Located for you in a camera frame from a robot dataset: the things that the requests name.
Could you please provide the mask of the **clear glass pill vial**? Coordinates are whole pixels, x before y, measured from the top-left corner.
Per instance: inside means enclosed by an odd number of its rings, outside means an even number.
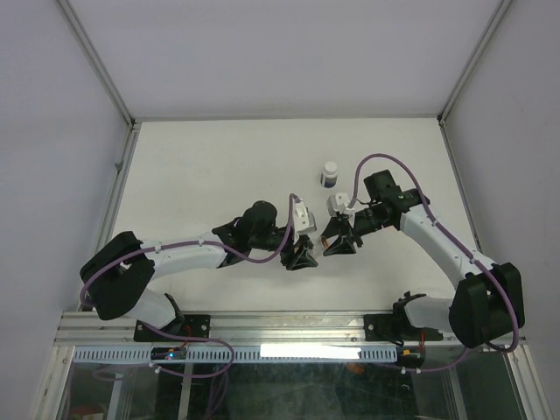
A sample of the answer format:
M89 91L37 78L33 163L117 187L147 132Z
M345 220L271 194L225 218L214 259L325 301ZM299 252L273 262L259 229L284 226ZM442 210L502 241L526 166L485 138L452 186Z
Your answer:
M312 253L315 256L322 256L323 253L328 249L329 242L324 236L319 236L312 240Z

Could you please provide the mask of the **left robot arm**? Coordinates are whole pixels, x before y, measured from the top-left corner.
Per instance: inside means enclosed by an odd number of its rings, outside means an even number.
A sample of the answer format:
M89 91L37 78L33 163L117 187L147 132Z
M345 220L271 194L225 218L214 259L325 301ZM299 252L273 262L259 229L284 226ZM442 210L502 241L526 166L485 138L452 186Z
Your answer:
M315 220L305 203L291 195L286 225L276 221L277 209L260 200L229 223L183 241L142 241L131 231L121 232L80 269L80 301L102 320L134 319L165 340L176 339L185 333L185 316L170 294L150 289L151 281L275 258L289 271L317 267L309 237Z

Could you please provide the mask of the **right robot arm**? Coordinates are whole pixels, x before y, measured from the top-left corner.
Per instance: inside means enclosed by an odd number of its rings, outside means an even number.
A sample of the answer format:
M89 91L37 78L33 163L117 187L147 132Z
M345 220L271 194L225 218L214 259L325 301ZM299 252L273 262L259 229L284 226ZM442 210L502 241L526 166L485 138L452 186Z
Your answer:
M405 292L390 316L373 323L379 337L400 345L423 331L447 332L475 348L505 334L519 336L525 325L522 277L511 262L498 264L467 247L442 225L420 189L403 190L390 171L379 171L364 184L369 201L360 211L345 193L328 198L324 256L354 254L363 236L394 228L423 249L454 289L451 298Z

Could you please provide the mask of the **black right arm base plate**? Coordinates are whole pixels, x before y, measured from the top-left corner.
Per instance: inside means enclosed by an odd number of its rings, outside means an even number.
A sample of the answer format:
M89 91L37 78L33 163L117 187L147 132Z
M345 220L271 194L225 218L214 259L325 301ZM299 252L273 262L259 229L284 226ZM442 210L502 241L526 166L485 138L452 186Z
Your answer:
M366 341L387 341L403 346L405 341L442 341L443 334L437 329L414 327L394 313L366 314L363 316Z

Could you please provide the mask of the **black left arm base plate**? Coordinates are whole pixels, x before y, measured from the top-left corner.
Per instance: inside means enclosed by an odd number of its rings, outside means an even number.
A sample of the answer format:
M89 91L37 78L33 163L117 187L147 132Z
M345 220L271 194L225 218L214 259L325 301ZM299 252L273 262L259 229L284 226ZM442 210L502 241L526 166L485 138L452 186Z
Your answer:
M170 326L163 327L164 335L152 331L146 324L137 321L133 340L135 342L171 342L167 334L178 336L179 341L187 337L208 338L211 329L211 316L209 314L184 313L183 318L171 322Z

